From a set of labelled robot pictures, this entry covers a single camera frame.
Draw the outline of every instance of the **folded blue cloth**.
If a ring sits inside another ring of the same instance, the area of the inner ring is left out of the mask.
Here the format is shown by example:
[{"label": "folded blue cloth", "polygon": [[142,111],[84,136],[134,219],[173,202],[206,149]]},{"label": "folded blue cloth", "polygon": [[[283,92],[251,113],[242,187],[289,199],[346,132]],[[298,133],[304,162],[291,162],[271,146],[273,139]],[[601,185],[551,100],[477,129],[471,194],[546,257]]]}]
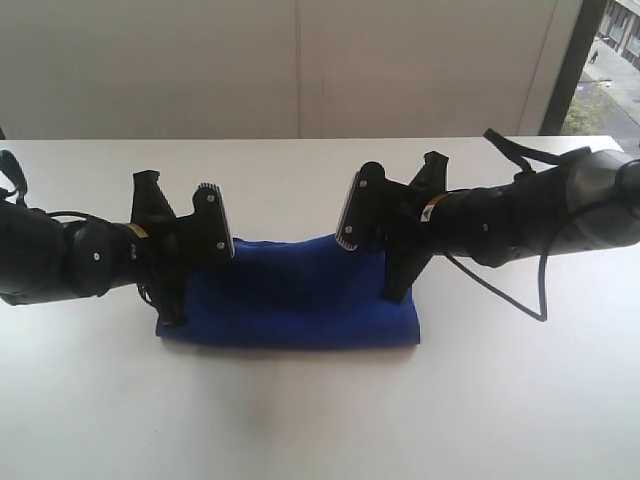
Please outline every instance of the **folded blue cloth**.
[{"label": "folded blue cloth", "polygon": [[378,298],[384,255],[348,252],[333,236],[300,243],[235,240],[229,266],[188,284],[189,324],[160,337],[216,347],[345,350],[420,343],[411,294]]}]

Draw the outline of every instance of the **tree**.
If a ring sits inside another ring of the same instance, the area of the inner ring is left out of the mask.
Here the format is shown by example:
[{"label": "tree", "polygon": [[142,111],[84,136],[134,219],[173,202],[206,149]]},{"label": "tree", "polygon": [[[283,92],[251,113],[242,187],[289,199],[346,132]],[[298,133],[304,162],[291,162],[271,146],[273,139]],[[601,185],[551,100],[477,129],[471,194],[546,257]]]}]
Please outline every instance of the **tree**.
[{"label": "tree", "polygon": [[600,85],[573,95],[569,111],[562,125],[562,135],[597,135],[602,133],[611,103]]}]

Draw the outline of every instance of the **white table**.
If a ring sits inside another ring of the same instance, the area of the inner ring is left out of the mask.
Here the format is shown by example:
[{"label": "white table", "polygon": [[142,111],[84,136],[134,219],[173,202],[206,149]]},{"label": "white table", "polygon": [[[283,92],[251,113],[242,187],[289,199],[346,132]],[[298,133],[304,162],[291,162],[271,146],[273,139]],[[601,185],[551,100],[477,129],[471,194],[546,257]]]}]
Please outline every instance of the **white table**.
[{"label": "white table", "polygon": [[[608,137],[528,138],[562,152]],[[450,187],[511,181],[481,139],[1,142],[30,205],[126,221],[153,168],[180,215],[222,186],[233,233],[332,232],[368,160],[409,181],[432,149]],[[551,319],[525,317],[434,260],[416,284],[423,343],[340,354],[163,343],[133,287],[0,305],[0,478],[637,479],[640,250],[552,258]],[[535,305],[536,260],[487,277]]]}]

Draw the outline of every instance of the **white tabletop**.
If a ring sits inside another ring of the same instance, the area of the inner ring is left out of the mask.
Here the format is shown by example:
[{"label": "white tabletop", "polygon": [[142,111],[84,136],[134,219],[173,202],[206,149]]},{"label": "white tabletop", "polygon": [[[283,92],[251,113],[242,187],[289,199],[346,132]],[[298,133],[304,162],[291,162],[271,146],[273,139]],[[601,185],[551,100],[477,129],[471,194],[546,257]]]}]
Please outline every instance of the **white tabletop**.
[{"label": "white tabletop", "polygon": [[[607,137],[530,138],[562,152]],[[179,215],[222,186],[233,233],[332,232],[368,160],[409,181],[451,157],[451,188],[509,183],[481,139],[0,142],[30,205],[127,221],[131,174],[161,172]],[[540,324],[435,259],[416,284],[423,343],[357,353],[223,352],[154,336],[135,288],[0,305],[0,478],[640,478],[640,249],[550,260]],[[481,270],[535,306],[536,260]]]}]

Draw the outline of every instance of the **white wall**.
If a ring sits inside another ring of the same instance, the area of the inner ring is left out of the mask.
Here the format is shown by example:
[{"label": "white wall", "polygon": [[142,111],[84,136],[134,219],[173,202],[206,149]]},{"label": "white wall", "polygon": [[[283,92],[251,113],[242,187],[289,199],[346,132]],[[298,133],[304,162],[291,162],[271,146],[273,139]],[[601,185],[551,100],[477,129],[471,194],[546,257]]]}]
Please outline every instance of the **white wall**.
[{"label": "white wall", "polygon": [[535,134],[580,0],[3,0],[10,138]]}]

